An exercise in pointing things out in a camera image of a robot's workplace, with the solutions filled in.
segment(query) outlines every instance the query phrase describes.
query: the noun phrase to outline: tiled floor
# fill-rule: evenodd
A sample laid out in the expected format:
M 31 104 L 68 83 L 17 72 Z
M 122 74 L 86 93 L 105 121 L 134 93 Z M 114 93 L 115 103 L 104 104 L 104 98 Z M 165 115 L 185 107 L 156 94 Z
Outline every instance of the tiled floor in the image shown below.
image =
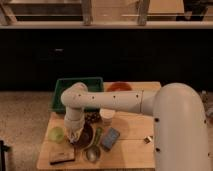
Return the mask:
M 37 170 L 52 95 L 51 92 L 0 92 L 0 139 L 12 146 L 6 155 L 7 171 Z M 213 93 L 207 97 L 206 106 L 213 106 Z M 213 124 L 208 128 L 213 154 Z

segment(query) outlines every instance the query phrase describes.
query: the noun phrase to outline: white cup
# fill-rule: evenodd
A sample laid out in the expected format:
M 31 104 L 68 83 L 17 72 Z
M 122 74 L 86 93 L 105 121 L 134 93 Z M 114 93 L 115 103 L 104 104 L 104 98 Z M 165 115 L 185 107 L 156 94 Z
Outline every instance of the white cup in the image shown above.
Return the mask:
M 110 125 L 114 115 L 115 115 L 115 110 L 100 109 L 100 116 L 101 116 L 103 125 Z

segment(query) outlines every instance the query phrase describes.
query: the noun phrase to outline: metal spoon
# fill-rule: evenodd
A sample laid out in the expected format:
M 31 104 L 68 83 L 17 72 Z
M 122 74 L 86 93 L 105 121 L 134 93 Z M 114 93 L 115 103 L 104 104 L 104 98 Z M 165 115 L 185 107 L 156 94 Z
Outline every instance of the metal spoon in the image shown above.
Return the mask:
M 92 145 L 90 147 L 88 147 L 87 149 L 85 149 L 86 158 L 90 162 L 93 162 L 93 163 L 96 162 L 101 156 L 101 150 L 97 146 L 97 144 L 100 140 L 102 131 L 103 131 L 103 129 L 100 127 L 98 127 L 96 129 L 95 138 L 94 138 Z

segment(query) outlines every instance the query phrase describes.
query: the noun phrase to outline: green plastic crate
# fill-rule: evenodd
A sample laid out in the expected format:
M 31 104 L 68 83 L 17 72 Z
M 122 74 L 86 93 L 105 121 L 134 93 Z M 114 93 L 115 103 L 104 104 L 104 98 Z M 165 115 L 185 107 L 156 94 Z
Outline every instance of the green plastic crate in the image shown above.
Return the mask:
M 77 82 L 87 85 L 90 92 L 104 91 L 103 78 L 101 77 L 84 77 L 84 78 L 61 78 L 58 79 L 55 86 L 55 92 L 52 100 L 52 110 L 58 114 L 65 114 L 65 106 L 61 103 L 61 94 L 67 88 Z M 85 112 L 96 112 L 97 108 L 85 108 Z

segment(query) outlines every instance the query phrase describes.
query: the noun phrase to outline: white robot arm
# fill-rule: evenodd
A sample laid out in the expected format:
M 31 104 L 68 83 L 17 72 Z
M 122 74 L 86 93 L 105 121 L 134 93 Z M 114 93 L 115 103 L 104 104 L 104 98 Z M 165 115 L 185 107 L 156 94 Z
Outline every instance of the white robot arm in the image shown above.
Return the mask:
M 61 100 L 71 142 L 78 140 L 84 126 L 84 107 L 153 115 L 156 171 L 211 171 L 204 107 L 187 85 L 168 84 L 158 92 L 91 93 L 76 83 Z

